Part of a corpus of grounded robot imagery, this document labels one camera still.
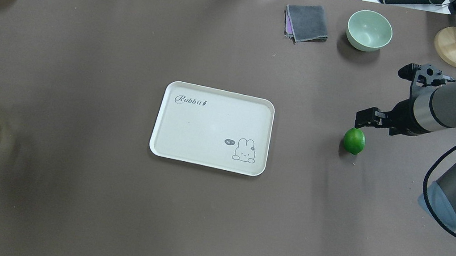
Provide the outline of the green lime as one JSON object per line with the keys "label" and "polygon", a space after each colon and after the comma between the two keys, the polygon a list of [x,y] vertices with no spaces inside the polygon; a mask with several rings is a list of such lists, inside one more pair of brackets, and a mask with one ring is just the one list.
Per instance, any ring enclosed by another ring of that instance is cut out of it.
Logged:
{"label": "green lime", "polygon": [[358,128],[351,128],[346,131],[343,138],[343,147],[353,155],[358,155],[366,146],[365,134]]}

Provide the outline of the white rabbit tray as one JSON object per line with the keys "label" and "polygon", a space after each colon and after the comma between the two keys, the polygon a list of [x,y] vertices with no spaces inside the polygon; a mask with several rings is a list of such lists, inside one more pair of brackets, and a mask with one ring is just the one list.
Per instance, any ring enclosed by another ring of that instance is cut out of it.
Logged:
{"label": "white rabbit tray", "polygon": [[274,115],[267,99],[175,81],[163,94],[149,147],[159,157],[259,176]]}

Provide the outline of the mint green bowl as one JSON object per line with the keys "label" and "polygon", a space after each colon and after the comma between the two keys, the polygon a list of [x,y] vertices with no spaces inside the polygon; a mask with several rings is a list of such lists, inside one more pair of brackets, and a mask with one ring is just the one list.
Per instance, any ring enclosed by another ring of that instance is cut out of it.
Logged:
{"label": "mint green bowl", "polygon": [[360,10],[348,19],[346,37],[350,45],[364,52],[378,51],[393,38],[390,22],[380,13]]}

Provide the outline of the grey folded cloth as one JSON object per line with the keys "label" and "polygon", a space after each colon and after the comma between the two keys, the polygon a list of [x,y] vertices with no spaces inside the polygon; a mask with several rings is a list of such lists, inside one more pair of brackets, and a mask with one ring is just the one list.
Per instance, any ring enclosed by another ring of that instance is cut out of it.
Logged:
{"label": "grey folded cloth", "polygon": [[328,38],[325,9],[321,5],[287,5],[295,43],[326,41]]}

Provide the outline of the purple cloth under grey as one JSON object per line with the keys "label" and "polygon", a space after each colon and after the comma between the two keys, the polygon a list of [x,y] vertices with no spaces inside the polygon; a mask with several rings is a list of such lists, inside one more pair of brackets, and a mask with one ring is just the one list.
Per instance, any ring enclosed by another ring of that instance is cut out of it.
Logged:
{"label": "purple cloth under grey", "polygon": [[285,14],[285,31],[284,31],[285,36],[287,36],[287,38],[293,38],[294,33],[292,30],[292,26],[291,26],[290,16],[287,11],[284,11],[284,14]]}

